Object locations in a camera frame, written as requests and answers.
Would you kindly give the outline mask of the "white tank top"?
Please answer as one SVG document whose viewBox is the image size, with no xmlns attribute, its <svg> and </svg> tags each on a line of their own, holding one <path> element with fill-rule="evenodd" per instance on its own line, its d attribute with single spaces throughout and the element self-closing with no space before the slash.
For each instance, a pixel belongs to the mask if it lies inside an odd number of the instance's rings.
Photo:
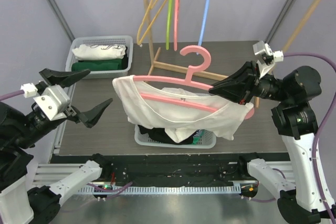
<svg viewBox="0 0 336 224">
<path fill-rule="evenodd" d="M 175 143 L 185 140 L 196 130 L 207 130 L 232 141 L 243 120 L 254 109 L 252 103 L 240 105 L 216 95 L 197 94 L 180 88 L 158 89 L 146 82 L 134 81 L 133 76 L 115 78 L 112 85 L 130 123 L 147 129 L 163 128 Z M 144 94 L 201 104 L 215 108 L 215 112 L 151 101 L 143 98 Z"/>
</svg>

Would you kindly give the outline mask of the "green tank top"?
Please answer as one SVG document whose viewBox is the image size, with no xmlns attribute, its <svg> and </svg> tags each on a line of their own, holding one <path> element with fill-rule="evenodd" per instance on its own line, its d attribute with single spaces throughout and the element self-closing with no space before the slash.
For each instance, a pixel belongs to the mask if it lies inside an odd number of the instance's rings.
<svg viewBox="0 0 336 224">
<path fill-rule="evenodd" d="M 192 141 L 192 144 L 193 144 L 193 145 L 196 145 L 196 144 L 200 141 L 201 138 L 202 138 L 201 135 L 193 135 L 193 141 Z"/>
</svg>

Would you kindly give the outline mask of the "black tank top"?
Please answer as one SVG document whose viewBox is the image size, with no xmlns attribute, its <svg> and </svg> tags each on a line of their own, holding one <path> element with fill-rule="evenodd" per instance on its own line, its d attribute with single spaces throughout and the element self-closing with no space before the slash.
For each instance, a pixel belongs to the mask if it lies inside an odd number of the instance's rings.
<svg viewBox="0 0 336 224">
<path fill-rule="evenodd" d="M 189 136 L 188 138 L 184 139 L 182 142 L 177 143 L 173 141 L 166 134 L 165 129 L 163 128 L 147 129 L 141 125 L 138 125 L 138 128 L 142 135 L 147 134 L 151 140 L 159 142 L 159 143 L 173 144 L 173 145 L 189 145 L 189 144 L 192 144 L 192 141 L 193 141 L 193 134 Z"/>
</svg>

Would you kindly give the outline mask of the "light blue hanger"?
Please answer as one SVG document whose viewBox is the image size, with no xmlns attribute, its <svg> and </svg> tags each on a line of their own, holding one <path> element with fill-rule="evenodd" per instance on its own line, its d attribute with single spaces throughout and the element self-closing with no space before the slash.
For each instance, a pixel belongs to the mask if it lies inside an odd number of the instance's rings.
<svg viewBox="0 0 336 224">
<path fill-rule="evenodd" d="M 199 34 L 198 45 L 201 46 L 204 38 L 205 28 L 206 28 L 206 21 L 207 21 L 207 14 L 209 9 L 209 2 L 210 0 L 205 0 L 205 7 L 203 12 L 203 19 L 201 24 L 201 31 Z"/>
</svg>

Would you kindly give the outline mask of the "pink wavy hanger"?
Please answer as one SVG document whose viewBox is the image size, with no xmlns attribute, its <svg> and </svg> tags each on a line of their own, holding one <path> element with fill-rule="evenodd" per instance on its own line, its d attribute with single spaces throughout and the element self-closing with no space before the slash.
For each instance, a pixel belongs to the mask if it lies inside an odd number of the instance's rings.
<svg viewBox="0 0 336 224">
<path fill-rule="evenodd" d="M 173 34 L 173 49 L 174 49 L 174 51 L 177 51 L 177 43 L 178 43 L 179 8 L 180 8 L 180 0 L 175 0 L 175 2 L 174 2 L 174 34 Z"/>
</svg>

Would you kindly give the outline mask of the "lime green hanger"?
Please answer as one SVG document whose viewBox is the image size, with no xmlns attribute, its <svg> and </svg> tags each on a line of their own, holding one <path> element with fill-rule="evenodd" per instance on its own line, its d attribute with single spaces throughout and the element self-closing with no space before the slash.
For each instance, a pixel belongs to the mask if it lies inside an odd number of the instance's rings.
<svg viewBox="0 0 336 224">
<path fill-rule="evenodd" d="M 165 40 L 165 49 L 166 50 L 169 50 L 169 48 L 170 48 L 170 31 L 171 31 L 171 21 L 172 21 L 172 8 L 173 8 L 173 0 L 168 0 L 167 20 L 166 20 L 166 40 Z"/>
</svg>

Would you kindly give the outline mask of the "blue striped tank top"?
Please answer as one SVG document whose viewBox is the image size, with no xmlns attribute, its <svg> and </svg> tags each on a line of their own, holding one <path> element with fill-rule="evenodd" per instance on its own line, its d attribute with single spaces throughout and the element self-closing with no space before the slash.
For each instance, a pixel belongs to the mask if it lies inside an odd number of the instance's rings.
<svg viewBox="0 0 336 224">
<path fill-rule="evenodd" d="M 203 135 L 203 130 L 197 130 L 194 132 L 193 137 L 200 138 L 202 135 Z"/>
</svg>

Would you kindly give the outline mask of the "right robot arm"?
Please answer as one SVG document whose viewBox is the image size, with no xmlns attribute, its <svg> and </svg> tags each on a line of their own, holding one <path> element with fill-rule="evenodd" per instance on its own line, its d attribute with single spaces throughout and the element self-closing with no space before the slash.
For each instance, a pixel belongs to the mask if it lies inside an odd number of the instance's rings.
<svg viewBox="0 0 336 224">
<path fill-rule="evenodd" d="M 239 159 L 242 179 L 257 179 L 272 194 L 287 223 L 335 222 L 335 201 L 328 191 L 318 153 L 318 124 L 309 102 L 321 94 L 321 77 L 302 66 L 282 79 L 262 74 L 261 65 L 245 63 L 228 78 L 215 83 L 210 93 L 245 105 L 253 97 L 274 100 L 273 123 L 289 154 L 294 182 L 255 154 Z"/>
</svg>

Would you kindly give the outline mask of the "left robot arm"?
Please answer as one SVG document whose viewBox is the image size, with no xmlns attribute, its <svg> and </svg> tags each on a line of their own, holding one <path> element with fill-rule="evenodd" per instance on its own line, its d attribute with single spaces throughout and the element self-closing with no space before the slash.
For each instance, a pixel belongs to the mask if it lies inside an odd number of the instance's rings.
<svg viewBox="0 0 336 224">
<path fill-rule="evenodd" d="M 92 128 L 111 104 L 108 99 L 86 112 L 71 104 L 65 88 L 89 73 L 88 69 L 60 72 L 46 68 L 40 72 L 39 83 L 23 84 L 18 91 L 1 96 L 2 101 L 18 95 L 34 99 L 29 114 L 1 103 L 1 223 L 49 223 L 83 186 L 111 177 L 111 162 L 93 154 L 66 178 L 49 186 L 26 188 L 27 165 L 34 158 L 27 149 L 65 121 Z"/>
</svg>

